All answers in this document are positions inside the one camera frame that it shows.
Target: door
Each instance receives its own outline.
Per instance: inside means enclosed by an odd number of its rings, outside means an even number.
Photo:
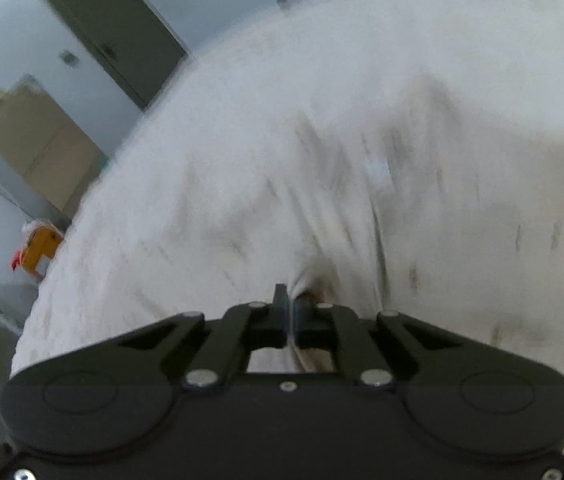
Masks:
[[[140,108],[185,56],[143,0],[47,1]]]

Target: orange object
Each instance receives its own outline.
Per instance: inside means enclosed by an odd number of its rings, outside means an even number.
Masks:
[[[20,265],[29,274],[42,280],[62,240],[62,235],[55,229],[38,227],[28,238],[27,246],[22,249]]]

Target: white cloth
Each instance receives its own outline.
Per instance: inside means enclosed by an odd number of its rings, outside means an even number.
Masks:
[[[312,0],[233,31],[89,191],[12,369],[279,282],[370,315],[373,209],[385,306],[564,372],[564,0]]]

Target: silver bolt head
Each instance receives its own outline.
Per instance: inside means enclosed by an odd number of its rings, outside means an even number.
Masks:
[[[13,473],[13,480],[36,480],[36,476],[28,469],[18,469]]]
[[[370,368],[360,374],[360,380],[366,386],[386,386],[393,381],[393,376],[389,371],[382,370],[382,368]]]
[[[283,383],[280,383],[280,390],[290,394],[297,390],[297,383],[294,383],[293,381],[284,381]]]
[[[219,377],[213,370],[207,370],[206,368],[197,368],[196,370],[191,370],[186,375],[187,384],[190,386],[195,386],[197,388],[206,388],[217,383]]]
[[[547,469],[542,475],[542,480],[562,480],[562,472],[559,469]]]

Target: door handle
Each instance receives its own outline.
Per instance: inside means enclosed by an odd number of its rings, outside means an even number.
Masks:
[[[102,43],[102,46],[100,48],[106,57],[112,59],[113,61],[118,60],[118,54],[116,54],[116,51],[113,50],[110,45],[108,45],[107,43]]]

